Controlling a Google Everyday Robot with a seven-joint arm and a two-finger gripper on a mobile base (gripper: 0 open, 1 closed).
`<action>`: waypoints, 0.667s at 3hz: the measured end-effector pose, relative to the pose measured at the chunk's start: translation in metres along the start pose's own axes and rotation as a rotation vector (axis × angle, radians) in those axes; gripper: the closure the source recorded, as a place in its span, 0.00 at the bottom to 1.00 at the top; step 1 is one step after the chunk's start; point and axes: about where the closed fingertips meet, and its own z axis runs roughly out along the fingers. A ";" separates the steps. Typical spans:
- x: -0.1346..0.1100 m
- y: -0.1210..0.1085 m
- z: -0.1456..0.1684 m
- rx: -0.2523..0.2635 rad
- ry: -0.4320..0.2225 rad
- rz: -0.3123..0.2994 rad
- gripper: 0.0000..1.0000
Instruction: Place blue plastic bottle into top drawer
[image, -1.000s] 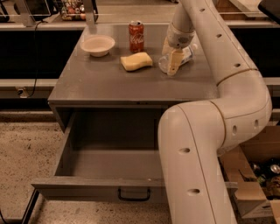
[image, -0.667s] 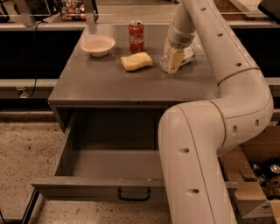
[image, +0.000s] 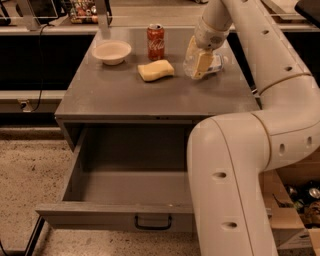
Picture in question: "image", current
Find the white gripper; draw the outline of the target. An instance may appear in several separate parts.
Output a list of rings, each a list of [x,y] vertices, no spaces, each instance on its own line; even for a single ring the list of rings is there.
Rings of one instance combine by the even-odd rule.
[[[230,19],[206,20],[204,17],[199,19],[194,30],[194,36],[190,38],[184,63],[186,65],[194,64],[193,78],[201,79],[209,69],[213,61],[213,52],[211,50],[201,50],[198,54],[198,48],[218,49],[229,35]]]

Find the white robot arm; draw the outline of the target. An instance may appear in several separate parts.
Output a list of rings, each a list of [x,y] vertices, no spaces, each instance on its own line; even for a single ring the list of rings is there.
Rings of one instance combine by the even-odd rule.
[[[319,87],[260,0],[209,0],[186,52],[189,77],[204,77],[231,28],[262,107],[207,118],[190,134],[187,169],[201,255],[278,256],[259,176],[319,147]]]

